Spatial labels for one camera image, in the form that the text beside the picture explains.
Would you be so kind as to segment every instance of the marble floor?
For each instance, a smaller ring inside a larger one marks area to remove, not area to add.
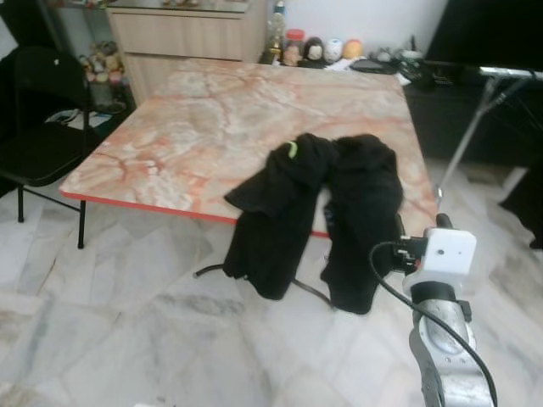
[[[533,407],[543,256],[501,195],[459,172],[442,209],[479,240],[464,298],[500,406]],[[423,406],[411,313],[382,290],[365,317],[297,287],[266,301],[219,271],[192,278],[222,261],[232,226],[89,204],[80,251],[76,213],[27,194],[25,216],[13,193],[0,199],[2,407]],[[321,290],[328,244],[313,238],[299,269]]]

